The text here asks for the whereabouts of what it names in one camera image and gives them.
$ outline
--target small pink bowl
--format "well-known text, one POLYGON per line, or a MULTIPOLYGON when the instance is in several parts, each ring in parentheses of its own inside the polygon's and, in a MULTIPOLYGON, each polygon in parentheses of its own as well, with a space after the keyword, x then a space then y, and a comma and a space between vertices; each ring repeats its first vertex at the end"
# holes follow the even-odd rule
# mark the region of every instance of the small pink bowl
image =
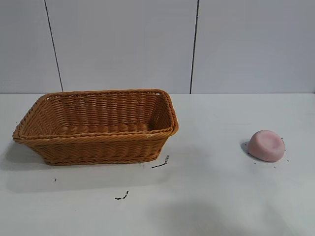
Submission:
POLYGON ((269 130, 258 131, 248 144, 249 154, 268 162, 279 161, 284 156, 284 149, 282 138, 269 130))

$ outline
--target brown wicker basket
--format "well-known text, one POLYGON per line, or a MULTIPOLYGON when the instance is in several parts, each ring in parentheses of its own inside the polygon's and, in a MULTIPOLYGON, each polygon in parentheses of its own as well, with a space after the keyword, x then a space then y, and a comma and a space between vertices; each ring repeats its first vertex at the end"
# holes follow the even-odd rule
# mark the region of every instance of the brown wicker basket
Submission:
POLYGON ((13 139, 48 165, 155 160, 178 123, 158 89, 50 93, 39 98, 13 139))

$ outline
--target black debris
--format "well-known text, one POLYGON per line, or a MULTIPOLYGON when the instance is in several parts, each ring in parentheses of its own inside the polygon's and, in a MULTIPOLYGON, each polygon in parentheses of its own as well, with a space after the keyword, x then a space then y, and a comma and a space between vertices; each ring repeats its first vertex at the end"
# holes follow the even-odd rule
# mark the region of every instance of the black debris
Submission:
POLYGON ((124 195, 124 197, 123 197, 123 198, 115 198, 115 199, 116 199, 116 200, 125 199, 125 198, 127 197, 128 193, 129 193, 129 191, 127 191, 127 192, 126 192, 126 194, 124 195))
POLYGON ((169 155, 167 155, 167 156, 166 156, 166 158, 165 158, 165 162, 164 162, 163 164, 160 164, 160 165, 158 165, 158 166, 152 166, 152 168, 156 168, 156 167, 160 167, 160 166, 164 166, 164 165, 166 165, 166 164, 167 164, 167 162, 168 162, 168 159, 169 159, 169 155))

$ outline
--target pink object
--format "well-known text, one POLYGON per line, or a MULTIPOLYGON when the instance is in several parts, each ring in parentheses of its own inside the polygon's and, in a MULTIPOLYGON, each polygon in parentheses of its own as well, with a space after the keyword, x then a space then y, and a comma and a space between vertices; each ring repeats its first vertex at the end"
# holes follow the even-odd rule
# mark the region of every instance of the pink object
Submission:
POLYGON ((269 162, 279 161, 284 156, 284 149, 282 138, 270 130, 258 131, 248 144, 249 154, 269 162))

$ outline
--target basket bottom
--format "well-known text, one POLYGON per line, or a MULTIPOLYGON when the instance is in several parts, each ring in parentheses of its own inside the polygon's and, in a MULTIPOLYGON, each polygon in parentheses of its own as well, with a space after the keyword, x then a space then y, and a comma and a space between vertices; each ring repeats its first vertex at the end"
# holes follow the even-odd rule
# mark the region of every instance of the basket bottom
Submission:
POLYGON ((70 166, 70 165, 96 165, 96 164, 131 164, 131 163, 142 163, 142 162, 149 162, 154 161, 159 156, 160 151, 157 154, 152 156, 136 156, 129 160, 122 160, 119 157, 117 159, 111 158, 110 160, 108 157, 98 158, 98 160, 80 160, 80 161, 62 161, 62 162, 50 162, 45 160, 45 163, 50 166, 70 166))

